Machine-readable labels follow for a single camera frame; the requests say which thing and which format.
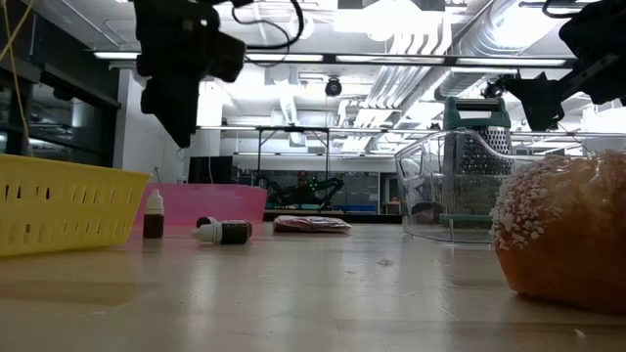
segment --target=black monitor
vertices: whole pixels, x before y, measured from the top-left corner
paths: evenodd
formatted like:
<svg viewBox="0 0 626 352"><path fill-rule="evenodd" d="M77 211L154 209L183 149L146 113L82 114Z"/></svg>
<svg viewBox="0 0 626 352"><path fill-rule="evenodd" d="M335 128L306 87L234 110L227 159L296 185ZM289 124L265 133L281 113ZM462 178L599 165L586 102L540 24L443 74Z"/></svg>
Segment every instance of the black monitor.
<svg viewBox="0 0 626 352"><path fill-rule="evenodd" d="M232 156L196 156L189 162L189 183L231 184Z"/></svg>

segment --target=green grater handle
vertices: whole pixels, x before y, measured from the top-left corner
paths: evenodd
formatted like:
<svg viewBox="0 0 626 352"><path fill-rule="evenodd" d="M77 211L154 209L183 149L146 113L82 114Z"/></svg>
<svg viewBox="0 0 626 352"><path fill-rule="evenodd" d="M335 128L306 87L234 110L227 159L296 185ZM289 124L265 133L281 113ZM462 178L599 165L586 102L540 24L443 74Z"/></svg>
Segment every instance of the green grater handle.
<svg viewBox="0 0 626 352"><path fill-rule="evenodd" d="M491 111L491 116L487 118L461 118L459 111L464 110ZM443 111L443 130L472 129L472 127L511 128L511 119L506 109L505 100L502 98L490 101L447 98L445 110Z"/></svg>

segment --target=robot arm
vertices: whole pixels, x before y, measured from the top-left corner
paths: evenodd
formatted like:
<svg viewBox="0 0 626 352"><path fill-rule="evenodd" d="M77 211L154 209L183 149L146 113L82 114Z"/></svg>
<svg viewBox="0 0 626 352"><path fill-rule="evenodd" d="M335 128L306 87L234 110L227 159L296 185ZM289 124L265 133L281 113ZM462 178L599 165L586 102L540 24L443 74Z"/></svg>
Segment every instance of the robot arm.
<svg viewBox="0 0 626 352"><path fill-rule="evenodd" d="M594 104L614 99L626 104L626 1L585 6L562 26L559 37L578 58L568 75L548 80L542 73L535 79L505 77L499 82L521 100L533 131L556 128L564 117L560 103L576 92L588 94Z"/></svg>
<svg viewBox="0 0 626 352"><path fill-rule="evenodd" d="M149 77L141 111L156 115L180 148L188 148L196 133L200 82L213 76L234 82L246 56L246 44L219 31L214 5L227 0L129 0L136 14L135 35L142 54L137 72ZM253 0L230 0L234 9ZM298 33L284 44L250 46L282 49L296 42L304 28L302 10L291 0L298 16Z"/></svg>
<svg viewBox="0 0 626 352"><path fill-rule="evenodd" d="M328 180L312 184L311 187L314 187L315 191L323 191L325 189L332 188L330 192L318 201L318 204L320 204L320 210L322 210L325 206L331 205L331 200L335 194L343 188L343 180L333 177Z"/></svg>

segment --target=clear plastic container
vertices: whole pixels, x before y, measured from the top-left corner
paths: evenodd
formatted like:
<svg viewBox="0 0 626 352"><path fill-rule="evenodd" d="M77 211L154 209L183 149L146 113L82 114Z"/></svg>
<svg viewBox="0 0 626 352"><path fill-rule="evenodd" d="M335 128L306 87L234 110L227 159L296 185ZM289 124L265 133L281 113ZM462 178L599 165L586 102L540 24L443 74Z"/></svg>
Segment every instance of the clear plastic container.
<svg viewBox="0 0 626 352"><path fill-rule="evenodd" d="M539 155L501 154L507 134L433 133L398 153L404 231L445 242L491 242L489 212L502 182Z"/></svg>

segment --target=table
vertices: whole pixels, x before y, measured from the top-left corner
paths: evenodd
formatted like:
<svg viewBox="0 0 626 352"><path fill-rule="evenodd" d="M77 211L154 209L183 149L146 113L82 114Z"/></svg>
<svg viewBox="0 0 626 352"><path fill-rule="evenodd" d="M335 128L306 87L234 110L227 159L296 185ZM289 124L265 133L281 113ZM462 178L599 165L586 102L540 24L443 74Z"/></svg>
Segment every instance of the table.
<svg viewBox="0 0 626 352"><path fill-rule="evenodd" d="M0 260L2 351L623 351L626 318L511 292L487 245L188 233ZM576 330L584 337L579 337Z"/></svg>

